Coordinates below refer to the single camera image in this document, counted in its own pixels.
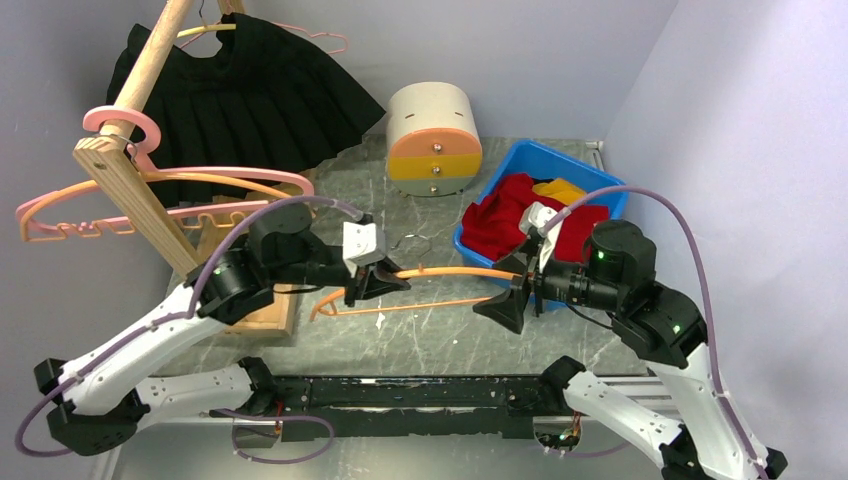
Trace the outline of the orange hanger with red skirt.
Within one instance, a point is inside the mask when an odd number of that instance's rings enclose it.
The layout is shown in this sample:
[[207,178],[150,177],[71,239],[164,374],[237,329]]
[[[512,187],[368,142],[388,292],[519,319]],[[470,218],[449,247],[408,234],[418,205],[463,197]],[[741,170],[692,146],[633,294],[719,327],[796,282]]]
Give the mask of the orange hanger with red skirt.
[[[479,276],[483,278],[492,278],[492,279],[500,279],[500,280],[512,280],[513,278],[517,278],[518,275],[515,273],[510,273],[501,270],[493,270],[486,269],[481,267],[465,267],[465,266],[437,266],[437,267],[423,267],[419,265],[415,269],[411,270],[401,270],[398,273],[400,278],[405,280],[408,279],[416,279],[416,278],[427,278],[427,277],[437,277],[437,276]],[[400,305],[400,306],[390,306],[390,307],[382,307],[378,306],[375,308],[366,308],[359,310],[345,310],[340,311],[336,306],[336,301],[342,299],[345,294],[345,290],[337,290],[333,293],[330,293],[323,297],[319,302],[317,302],[309,316],[309,321],[314,322],[319,316],[327,316],[327,317],[338,317],[338,316],[349,316],[349,315],[359,315],[359,314],[371,314],[375,313],[378,317],[381,317],[387,312],[394,311],[405,311],[405,310],[414,310],[419,308],[436,308],[436,307],[447,307],[447,306],[457,306],[457,305],[469,305],[472,303],[480,302],[483,300],[483,297],[480,298],[467,298],[460,300],[447,300],[440,302],[430,302],[430,303],[419,303],[419,304],[409,304],[409,305]]]

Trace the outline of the red pleated skirt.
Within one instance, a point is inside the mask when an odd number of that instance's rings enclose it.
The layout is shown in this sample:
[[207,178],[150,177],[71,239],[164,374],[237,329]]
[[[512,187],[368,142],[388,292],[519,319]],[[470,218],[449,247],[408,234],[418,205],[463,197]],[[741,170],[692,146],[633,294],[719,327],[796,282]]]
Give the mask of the red pleated skirt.
[[[519,230],[524,210],[540,202],[557,211],[560,202],[532,191],[535,182],[525,173],[503,177],[481,202],[471,204],[462,218],[461,240],[484,257],[497,261],[516,249],[525,239]],[[559,261],[581,262],[583,245],[594,226],[610,218],[604,205],[582,205],[561,223],[554,257]]]

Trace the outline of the yellow skirt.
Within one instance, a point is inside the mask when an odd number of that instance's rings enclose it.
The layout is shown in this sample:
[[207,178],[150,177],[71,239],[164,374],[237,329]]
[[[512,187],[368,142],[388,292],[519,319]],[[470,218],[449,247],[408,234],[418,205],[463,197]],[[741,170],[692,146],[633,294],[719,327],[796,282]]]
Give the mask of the yellow skirt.
[[566,206],[586,195],[583,189],[562,178],[535,182],[532,191],[539,196],[556,200]]

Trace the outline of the pink plastic hanger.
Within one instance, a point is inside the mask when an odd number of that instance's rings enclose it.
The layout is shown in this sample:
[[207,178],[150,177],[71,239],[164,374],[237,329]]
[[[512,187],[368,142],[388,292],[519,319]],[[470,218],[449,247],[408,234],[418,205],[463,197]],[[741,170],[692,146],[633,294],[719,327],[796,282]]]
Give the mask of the pink plastic hanger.
[[[296,187],[302,195],[315,193],[312,181],[306,177],[285,171],[235,166],[177,167],[158,168],[150,154],[160,145],[162,134],[159,126],[143,113],[118,106],[100,106],[89,110],[83,118],[83,128],[92,133],[113,120],[123,120],[140,128],[144,138],[138,142],[130,141],[128,151],[130,160],[147,183],[188,182],[217,184],[236,187],[250,193],[264,194],[269,199],[284,199],[290,195],[273,187],[286,184]],[[35,215],[43,209],[70,199],[94,193],[100,186],[93,180],[77,183],[61,190],[55,190],[31,199],[19,205],[15,211],[20,238],[25,242],[62,241],[70,237],[97,238],[106,232],[116,235],[129,235],[136,232],[133,222],[126,216],[101,218],[78,223],[43,223]],[[261,209],[270,200],[244,200],[211,206],[170,208],[166,214],[177,226],[184,230],[200,229],[206,223],[216,228],[235,226],[249,213]]]

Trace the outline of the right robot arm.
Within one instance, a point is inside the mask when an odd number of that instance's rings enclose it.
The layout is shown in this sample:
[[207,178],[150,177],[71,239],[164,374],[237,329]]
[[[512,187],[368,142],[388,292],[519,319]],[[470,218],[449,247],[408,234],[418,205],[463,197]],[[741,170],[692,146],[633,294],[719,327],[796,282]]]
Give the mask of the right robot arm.
[[520,332],[527,306],[545,301],[605,312],[615,335],[656,375],[670,395],[669,419],[608,386],[583,364],[564,356],[542,375],[542,406],[585,414],[648,457],[666,479],[776,479],[785,455],[764,446],[731,411],[718,387],[708,325],[685,294],[655,278],[655,244],[634,224],[608,220],[587,239],[584,263],[531,255],[531,237],[510,258],[520,269],[510,287],[474,311]]

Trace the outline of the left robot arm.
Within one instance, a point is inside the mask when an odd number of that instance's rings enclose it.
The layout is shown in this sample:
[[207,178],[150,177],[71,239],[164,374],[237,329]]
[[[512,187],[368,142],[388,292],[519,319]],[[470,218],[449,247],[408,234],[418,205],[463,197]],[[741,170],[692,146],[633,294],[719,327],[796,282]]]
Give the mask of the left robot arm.
[[176,377],[158,370],[188,347],[273,303],[279,285],[340,287],[354,305],[409,284],[371,215],[297,196],[250,214],[148,314],[91,352],[34,371],[61,455],[94,456],[161,421],[203,411],[254,419],[273,411],[276,381],[259,358]]

